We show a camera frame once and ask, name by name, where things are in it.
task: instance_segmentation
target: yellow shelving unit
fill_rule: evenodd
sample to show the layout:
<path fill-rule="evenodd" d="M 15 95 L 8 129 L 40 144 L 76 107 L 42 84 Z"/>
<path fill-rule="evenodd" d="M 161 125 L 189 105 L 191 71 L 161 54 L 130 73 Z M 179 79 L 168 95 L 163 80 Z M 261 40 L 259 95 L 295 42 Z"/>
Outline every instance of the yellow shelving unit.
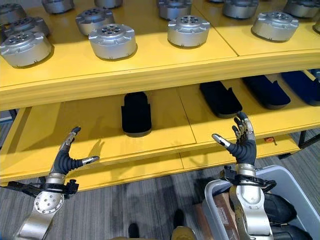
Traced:
<path fill-rule="evenodd" d="M 277 151 L 277 154 L 294 153 L 299 149 L 288 135 L 278 136 L 275 139 L 277 145 L 273 142 L 266 143 L 263 139 L 258 140 L 258 158 L 272 156 Z M 79 191 L 85 191 L 234 162 L 234 158 L 218 146 L 184 152 L 180 155 L 171 154 L 99 168 L 79 169 L 71 172 L 66 180 L 76 179 Z"/>
<path fill-rule="evenodd" d="M 300 100 L 285 85 L 279 74 L 268 75 L 268 78 L 272 81 L 277 80 L 290 96 L 289 105 L 279 110 L 265 109 L 254 99 L 240 79 L 223 81 L 226 87 L 233 88 L 243 110 L 250 116 L 257 139 L 283 136 L 320 126 L 320 107 L 307 105 Z M 152 132 L 139 138 L 128 137 L 122 131 L 121 105 L 124 95 L 21 109 L 1 150 L 0 183 L 47 175 L 61 141 L 75 126 L 82 126 L 83 129 L 72 144 L 70 155 L 76 159 L 100 156 L 98 162 L 84 166 L 84 170 L 100 169 L 110 165 L 110 168 L 114 168 L 118 164 L 126 166 L 128 162 L 132 164 L 134 161 L 202 151 L 206 148 L 210 151 L 219 147 L 212 140 L 212 133 L 220 133 L 233 142 L 236 140 L 231 129 L 233 120 L 218 118 L 211 112 L 199 91 L 198 84 L 152 90 L 146 94 L 151 106 Z M 285 150 L 282 150 L 282 147 L 269 147 L 269 150 L 272 149 L 269 153 L 260 155 L 270 156 L 271 152 L 278 155 L 297 150 L 292 141 L 289 145 L 289 148 L 285 144 L 282 145 L 285 146 Z M 220 159 L 224 163 L 233 162 L 230 156 L 224 155 Z M 186 161 L 183 164 L 186 165 L 186 169 L 204 167 L 190 166 L 187 160 L 183 161 Z M 210 163 L 208 167 L 219 164 L 221 163 Z"/>
<path fill-rule="evenodd" d="M 124 0 L 113 9 L 115 21 L 136 33 L 136 53 L 122 60 L 101 60 L 81 35 L 75 17 L 93 1 L 74 0 L 75 9 L 49 15 L 42 7 L 27 9 L 50 28 L 52 56 L 28 68 L 13 68 L 0 58 L 0 110 L 20 108 L 0 152 L 0 185 L 46 176 L 62 140 L 75 126 L 82 130 L 72 144 L 75 159 L 100 160 L 72 171 L 79 190 L 234 163 L 212 133 L 235 141 L 232 119 L 217 118 L 199 91 L 199 83 L 223 81 L 232 87 L 254 126 L 258 157 L 299 150 L 288 133 L 320 126 L 320 108 L 305 104 L 283 82 L 279 72 L 319 68 L 320 35 L 316 19 L 301 20 L 288 42 L 253 36 L 255 17 L 235 20 L 222 5 L 194 0 L 192 14 L 211 23 L 208 39 L 197 48 L 167 41 L 168 22 L 158 17 L 152 0 Z M 260 1 L 257 14 L 281 9 L 284 0 Z M 291 98 L 278 110 L 259 105 L 241 77 L 270 74 Z M 121 127 L 124 94 L 145 91 L 151 105 L 152 132 L 126 136 Z M 275 136 L 274 143 L 263 138 Z"/>
<path fill-rule="evenodd" d="M 193 49 L 167 41 L 168 22 L 158 17 L 154 1 L 125 0 L 113 14 L 117 23 L 135 29 L 137 52 L 123 60 L 101 60 L 75 22 L 93 2 L 74 2 L 75 10 L 65 14 L 27 9 L 48 24 L 54 53 L 23 69 L 0 58 L 0 110 L 320 67 L 320 36 L 311 29 L 315 19 L 301 20 L 288 42 L 268 42 L 250 33 L 254 17 L 243 21 L 224 17 L 221 4 L 205 0 L 194 1 L 192 14 L 205 17 L 213 27 L 207 42 Z M 257 13 L 284 5 L 284 0 L 261 1 Z"/>

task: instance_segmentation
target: black shoe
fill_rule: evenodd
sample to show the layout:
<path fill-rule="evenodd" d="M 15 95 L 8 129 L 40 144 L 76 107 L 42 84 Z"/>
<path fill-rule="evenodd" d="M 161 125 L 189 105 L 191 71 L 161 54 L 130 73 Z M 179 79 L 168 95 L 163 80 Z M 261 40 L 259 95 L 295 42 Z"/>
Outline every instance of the black shoe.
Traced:
<path fill-rule="evenodd" d="M 128 228 L 129 238 L 130 239 L 138 239 L 140 238 L 139 235 L 139 227 L 136 223 L 131 223 Z"/>
<path fill-rule="evenodd" d="M 181 209 L 178 209 L 174 213 L 173 227 L 176 228 L 184 225 L 185 225 L 185 214 Z"/>

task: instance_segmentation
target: robotic hand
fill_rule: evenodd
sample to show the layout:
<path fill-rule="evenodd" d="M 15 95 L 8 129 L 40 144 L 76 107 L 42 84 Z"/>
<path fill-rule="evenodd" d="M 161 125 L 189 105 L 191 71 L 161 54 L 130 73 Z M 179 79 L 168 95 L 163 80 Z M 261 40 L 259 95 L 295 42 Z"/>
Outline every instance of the robotic hand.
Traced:
<path fill-rule="evenodd" d="M 65 195 L 75 194 L 78 190 L 79 185 L 76 184 L 74 179 L 64 185 L 68 172 L 99 160 L 98 156 L 79 160 L 72 159 L 69 156 L 71 144 L 80 130 L 81 128 L 78 126 L 72 129 L 62 143 L 50 173 L 46 177 L 46 182 L 35 197 L 33 210 L 16 233 L 14 239 L 44 239 L 54 215 L 64 204 Z"/>
<path fill-rule="evenodd" d="M 264 209 L 265 196 L 261 189 L 271 181 L 256 177 L 257 146 L 254 129 L 248 116 L 243 112 L 237 113 L 234 121 L 238 126 L 232 126 L 237 139 L 236 144 L 216 133 L 212 135 L 212 138 L 236 159 L 236 171 L 225 166 L 222 174 L 223 179 L 233 184 L 229 190 L 229 197 L 234 205 L 239 237 L 241 240 L 273 240 L 270 223 Z"/>

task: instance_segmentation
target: round metal housing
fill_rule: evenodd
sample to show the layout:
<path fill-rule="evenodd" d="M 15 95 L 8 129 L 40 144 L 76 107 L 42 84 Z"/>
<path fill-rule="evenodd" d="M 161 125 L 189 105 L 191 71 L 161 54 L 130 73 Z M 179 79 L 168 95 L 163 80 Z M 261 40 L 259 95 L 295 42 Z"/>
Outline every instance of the round metal housing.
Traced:
<path fill-rule="evenodd" d="M 62 14 L 75 7 L 74 0 L 42 0 L 48 14 Z"/>
<path fill-rule="evenodd" d="M 159 3 L 166 3 L 167 0 L 155 0 L 155 2 L 156 2 L 156 5 L 159 7 Z M 186 2 L 192 4 L 193 0 L 186 0 Z"/>
<path fill-rule="evenodd" d="M 47 57 L 51 49 L 42 32 L 31 31 L 11 35 L 0 46 L 1 56 L 13 67 L 35 64 Z"/>
<path fill-rule="evenodd" d="M 27 14 L 20 4 L 7 3 L 0 5 L 0 25 L 11 24 Z"/>
<path fill-rule="evenodd" d="M 313 18 L 319 9 L 319 0 L 288 0 L 283 11 L 298 18 Z"/>
<path fill-rule="evenodd" d="M 99 58 L 120 59 L 137 49 L 135 31 L 123 24 L 107 24 L 89 33 L 91 47 Z"/>
<path fill-rule="evenodd" d="M 251 31 L 271 41 L 288 41 L 299 26 L 299 21 L 284 12 L 259 13 Z"/>
<path fill-rule="evenodd" d="M 173 20 L 191 14 L 190 0 L 165 0 L 159 2 L 159 16 L 163 19 Z"/>
<path fill-rule="evenodd" d="M 88 36 L 94 29 L 106 24 L 114 24 L 112 11 L 107 8 L 94 7 L 83 11 L 75 18 L 79 31 Z"/>
<path fill-rule="evenodd" d="M 320 19 L 316 22 L 315 25 L 312 26 L 313 30 L 315 30 L 318 34 L 320 34 Z"/>
<path fill-rule="evenodd" d="M 225 0 L 222 12 L 230 18 L 248 19 L 255 15 L 258 5 L 258 0 Z"/>
<path fill-rule="evenodd" d="M 65 197 L 61 193 L 42 191 L 34 201 L 34 208 L 41 214 L 57 212 L 64 204 Z"/>
<path fill-rule="evenodd" d="M 25 18 L 20 18 L 10 24 L 9 28 L 4 31 L 5 35 L 9 37 L 20 32 L 40 32 L 44 33 L 45 36 L 49 35 L 49 28 L 46 22 L 41 17 L 31 17 L 27 16 Z"/>
<path fill-rule="evenodd" d="M 120 7 L 123 0 L 94 0 L 94 4 L 100 8 L 113 9 Z"/>
<path fill-rule="evenodd" d="M 202 17 L 187 15 L 168 24 L 168 41 L 182 47 L 195 47 L 207 41 L 210 23 Z"/>

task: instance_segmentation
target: silver fingertip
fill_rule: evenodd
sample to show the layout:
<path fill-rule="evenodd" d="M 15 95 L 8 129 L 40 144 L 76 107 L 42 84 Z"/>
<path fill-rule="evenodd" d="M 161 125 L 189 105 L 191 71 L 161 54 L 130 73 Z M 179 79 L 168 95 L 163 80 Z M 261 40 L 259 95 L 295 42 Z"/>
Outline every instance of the silver fingertip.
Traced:
<path fill-rule="evenodd" d="M 86 157 L 84 159 L 82 159 L 82 164 L 86 165 L 86 164 L 91 164 L 95 161 L 98 161 L 100 159 L 99 156 L 90 156 L 90 157 Z"/>
<path fill-rule="evenodd" d="M 222 145 L 224 148 L 228 148 L 230 146 L 230 142 L 225 140 L 222 136 L 219 134 L 212 134 L 212 138 L 220 145 Z"/>

